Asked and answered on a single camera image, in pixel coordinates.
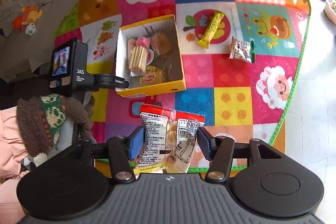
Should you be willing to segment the pink sleeve forearm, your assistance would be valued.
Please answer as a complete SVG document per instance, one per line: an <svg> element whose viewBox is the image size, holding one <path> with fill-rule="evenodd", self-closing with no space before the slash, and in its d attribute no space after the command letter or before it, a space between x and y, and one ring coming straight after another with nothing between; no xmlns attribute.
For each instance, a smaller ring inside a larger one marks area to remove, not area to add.
<svg viewBox="0 0 336 224"><path fill-rule="evenodd" d="M27 174L21 161L30 153L30 128L19 107L1 111L1 223L18 223L25 213L17 198L17 186Z"/></svg>

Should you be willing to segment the hand in knitted glove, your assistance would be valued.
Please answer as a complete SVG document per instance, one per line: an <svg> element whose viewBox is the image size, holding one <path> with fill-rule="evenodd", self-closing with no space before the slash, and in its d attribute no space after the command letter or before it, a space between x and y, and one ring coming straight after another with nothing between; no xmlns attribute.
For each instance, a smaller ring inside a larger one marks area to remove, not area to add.
<svg viewBox="0 0 336 224"><path fill-rule="evenodd" d="M79 126L81 139L92 137L94 97L82 105L72 97L50 94L17 104L17 121L20 135L30 156L47 153L57 145L62 125L71 118Z"/></svg>

